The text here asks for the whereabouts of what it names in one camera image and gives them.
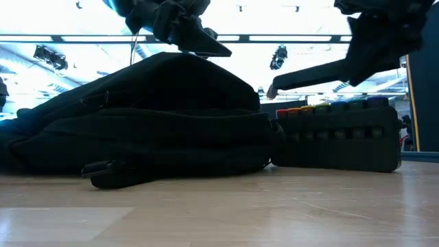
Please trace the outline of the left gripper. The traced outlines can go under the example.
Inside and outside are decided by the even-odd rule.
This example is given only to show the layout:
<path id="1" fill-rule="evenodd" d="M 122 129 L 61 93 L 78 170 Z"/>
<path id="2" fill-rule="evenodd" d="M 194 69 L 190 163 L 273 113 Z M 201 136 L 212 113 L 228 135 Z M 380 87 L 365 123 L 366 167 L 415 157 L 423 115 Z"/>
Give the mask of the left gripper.
<path id="1" fill-rule="evenodd" d="M 153 33 L 155 39 L 204 57 L 230 57 L 232 51 L 201 24 L 211 0 L 111 0 L 111 9 L 125 19 L 128 29 Z"/>

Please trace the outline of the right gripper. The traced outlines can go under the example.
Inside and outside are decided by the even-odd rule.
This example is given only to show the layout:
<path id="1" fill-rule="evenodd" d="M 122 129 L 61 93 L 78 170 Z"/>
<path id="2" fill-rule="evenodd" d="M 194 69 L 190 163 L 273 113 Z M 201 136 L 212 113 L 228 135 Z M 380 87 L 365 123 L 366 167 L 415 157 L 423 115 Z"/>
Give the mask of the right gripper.
<path id="1" fill-rule="evenodd" d="M 372 75 L 397 69 L 400 57 L 423 46 L 422 30 L 435 0 L 335 0 L 348 17 L 352 39 L 345 59 L 273 79 L 266 96 L 332 81 L 357 86 Z"/>

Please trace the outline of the marker set case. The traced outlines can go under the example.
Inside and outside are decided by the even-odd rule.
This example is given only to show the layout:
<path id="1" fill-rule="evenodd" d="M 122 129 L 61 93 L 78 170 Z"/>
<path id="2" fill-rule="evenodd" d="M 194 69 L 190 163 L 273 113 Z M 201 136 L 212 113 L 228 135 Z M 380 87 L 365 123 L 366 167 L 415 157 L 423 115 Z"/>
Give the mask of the marker set case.
<path id="1" fill-rule="evenodd" d="M 286 142 L 273 165 L 384 173 L 401 166 L 399 119 L 386 97 L 279 109 L 276 122 Z"/>

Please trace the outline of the black backpack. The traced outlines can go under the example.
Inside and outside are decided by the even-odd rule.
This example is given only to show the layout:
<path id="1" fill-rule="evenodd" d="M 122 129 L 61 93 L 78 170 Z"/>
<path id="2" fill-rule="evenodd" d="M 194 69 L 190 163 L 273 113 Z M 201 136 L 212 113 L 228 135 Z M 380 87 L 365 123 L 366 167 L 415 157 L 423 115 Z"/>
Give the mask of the black backpack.
<path id="1" fill-rule="evenodd" d="M 0 121 L 0 170 L 118 189 L 254 173 L 284 142 L 249 84 L 203 58 L 159 53 Z"/>

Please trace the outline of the black ceiling lamp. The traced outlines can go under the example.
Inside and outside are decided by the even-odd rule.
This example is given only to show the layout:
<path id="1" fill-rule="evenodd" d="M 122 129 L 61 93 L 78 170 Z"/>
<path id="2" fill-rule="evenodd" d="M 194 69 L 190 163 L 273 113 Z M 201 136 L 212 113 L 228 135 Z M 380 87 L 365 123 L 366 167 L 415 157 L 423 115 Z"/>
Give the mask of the black ceiling lamp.
<path id="1" fill-rule="evenodd" d="M 36 46 L 33 57 L 51 65 L 55 71 L 68 69 L 69 66 L 64 55 L 57 54 L 43 45 Z"/>
<path id="2" fill-rule="evenodd" d="M 279 70 L 288 56 L 288 51 L 285 45 L 279 45 L 276 51 L 272 56 L 272 60 L 270 62 L 271 70 Z"/>

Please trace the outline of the red bin rack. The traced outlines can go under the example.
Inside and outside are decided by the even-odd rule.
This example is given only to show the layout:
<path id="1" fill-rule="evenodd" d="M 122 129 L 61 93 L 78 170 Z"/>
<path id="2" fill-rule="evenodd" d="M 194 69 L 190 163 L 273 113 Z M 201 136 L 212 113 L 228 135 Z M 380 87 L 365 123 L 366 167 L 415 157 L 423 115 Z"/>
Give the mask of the red bin rack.
<path id="1" fill-rule="evenodd" d="M 413 139 L 410 134 L 405 135 L 400 139 L 401 151 L 412 152 L 413 151 Z"/>

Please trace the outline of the black curtain panel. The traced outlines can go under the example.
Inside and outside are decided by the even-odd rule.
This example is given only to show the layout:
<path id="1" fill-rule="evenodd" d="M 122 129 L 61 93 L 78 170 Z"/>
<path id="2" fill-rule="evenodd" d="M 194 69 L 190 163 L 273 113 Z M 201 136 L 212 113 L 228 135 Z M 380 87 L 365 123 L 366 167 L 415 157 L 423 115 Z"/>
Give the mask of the black curtain panel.
<path id="1" fill-rule="evenodd" d="M 409 62 L 419 150 L 439 152 L 439 2 L 429 10 L 423 48 Z"/>

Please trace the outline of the black table frame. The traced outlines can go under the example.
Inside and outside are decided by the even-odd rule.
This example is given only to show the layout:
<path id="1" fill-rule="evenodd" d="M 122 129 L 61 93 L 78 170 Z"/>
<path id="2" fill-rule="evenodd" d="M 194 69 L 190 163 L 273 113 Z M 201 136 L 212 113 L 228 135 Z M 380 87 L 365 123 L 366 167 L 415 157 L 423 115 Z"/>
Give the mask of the black table frame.
<path id="1" fill-rule="evenodd" d="M 439 152 L 401 152 L 403 161 L 439 163 Z"/>

